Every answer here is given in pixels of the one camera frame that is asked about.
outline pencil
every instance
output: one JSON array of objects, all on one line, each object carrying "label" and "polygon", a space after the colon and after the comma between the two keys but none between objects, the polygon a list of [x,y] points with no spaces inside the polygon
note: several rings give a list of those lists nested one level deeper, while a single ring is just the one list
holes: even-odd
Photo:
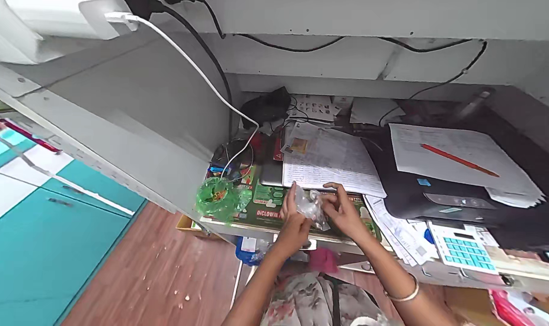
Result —
[{"label": "pencil", "polygon": [[452,159],[452,160],[454,160],[454,161],[456,161],[456,162],[458,162],[458,163],[461,163],[461,164],[467,166],[468,168],[472,168],[472,169],[478,170],[478,171],[480,171],[480,172],[483,172],[483,173],[488,174],[488,175],[491,175],[491,176],[500,177],[498,174],[495,174],[495,173],[493,173],[492,171],[490,171],[490,170],[488,170],[488,169],[484,169],[483,167],[480,167],[480,166],[477,165],[477,164],[473,164],[472,162],[468,162],[468,161],[466,161],[465,159],[459,158],[459,157],[457,157],[457,156],[455,156],[455,155],[452,155],[452,154],[450,154],[450,153],[448,153],[448,152],[444,152],[444,151],[442,151],[442,150],[440,150],[440,149],[437,149],[437,148],[435,148],[435,147],[433,147],[433,146],[430,146],[430,145],[427,145],[427,144],[421,144],[421,147],[423,147],[424,149],[429,150],[429,151],[431,151],[431,152],[434,152],[434,153],[436,153],[436,154],[438,154],[438,155],[441,155],[441,156],[443,156],[443,157],[446,157],[446,158],[448,158],[448,159]]}]

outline calculator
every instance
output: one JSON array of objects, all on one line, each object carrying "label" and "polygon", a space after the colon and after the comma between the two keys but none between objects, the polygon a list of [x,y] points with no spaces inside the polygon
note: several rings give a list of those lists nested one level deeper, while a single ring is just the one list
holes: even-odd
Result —
[{"label": "calculator", "polygon": [[477,234],[454,227],[428,226],[444,264],[464,269],[498,274],[488,252]]}]

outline wooden floor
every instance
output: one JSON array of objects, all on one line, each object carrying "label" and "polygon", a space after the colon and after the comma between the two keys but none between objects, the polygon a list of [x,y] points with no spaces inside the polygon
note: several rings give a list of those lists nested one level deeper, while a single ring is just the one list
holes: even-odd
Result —
[{"label": "wooden floor", "polygon": [[[63,325],[219,325],[235,287],[235,247],[176,230],[179,218],[148,203]],[[334,276],[364,288],[388,318],[401,320],[376,276],[342,269]],[[422,288],[445,304],[441,286]]]}]

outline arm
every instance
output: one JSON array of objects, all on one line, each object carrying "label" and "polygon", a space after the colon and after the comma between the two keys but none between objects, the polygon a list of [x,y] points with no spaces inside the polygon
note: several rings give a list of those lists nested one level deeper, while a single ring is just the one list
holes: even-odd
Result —
[{"label": "arm", "polygon": [[282,204],[281,215],[284,225],[277,241],[264,257],[250,283],[236,299],[222,326],[260,324],[282,264],[307,241],[311,220],[296,211],[295,188],[293,183]]},{"label": "arm", "polygon": [[[337,196],[325,196],[322,205],[325,213],[344,234],[361,248],[385,291],[394,298],[406,298],[415,289],[415,281],[393,256],[369,232],[355,206],[350,202],[343,185],[327,183],[325,187],[337,190]],[[421,289],[414,299],[395,302],[405,325],[409,326],[456,326],[458,323],[446,310],[435,304]]]}]

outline floral fabric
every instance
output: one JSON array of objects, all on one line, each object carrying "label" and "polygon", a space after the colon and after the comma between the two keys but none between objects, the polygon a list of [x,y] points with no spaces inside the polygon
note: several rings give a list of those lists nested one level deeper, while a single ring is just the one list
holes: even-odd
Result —
[{"label": "floral fabric", "polygon": [[[361,288],[342,284],[337,290],[341,326],[389,325]],[[260,326],[333,326],[332,312],[332,283],[318,273],[306,273],[277,286]]]}]

